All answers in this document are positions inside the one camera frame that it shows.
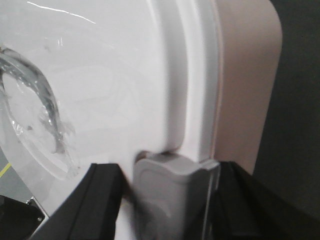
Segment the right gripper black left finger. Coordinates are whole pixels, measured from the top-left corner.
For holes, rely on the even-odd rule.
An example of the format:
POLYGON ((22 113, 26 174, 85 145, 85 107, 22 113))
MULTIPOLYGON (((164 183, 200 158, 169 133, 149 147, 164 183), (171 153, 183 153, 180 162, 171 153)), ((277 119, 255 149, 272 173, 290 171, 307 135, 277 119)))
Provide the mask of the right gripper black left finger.
POLYGON ((74 191, 32 239, 113 240, 124 182, 118 164, 91 164, 74 191))

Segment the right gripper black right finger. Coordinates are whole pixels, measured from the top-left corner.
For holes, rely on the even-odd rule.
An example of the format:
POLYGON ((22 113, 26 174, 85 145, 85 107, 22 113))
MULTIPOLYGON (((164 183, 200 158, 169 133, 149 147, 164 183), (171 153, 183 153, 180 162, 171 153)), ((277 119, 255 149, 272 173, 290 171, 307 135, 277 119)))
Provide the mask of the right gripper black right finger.
POLYGON ((318 240, 320 221, 283 200, 237 163, 221 162, 211 195, 214 240, 318 240))

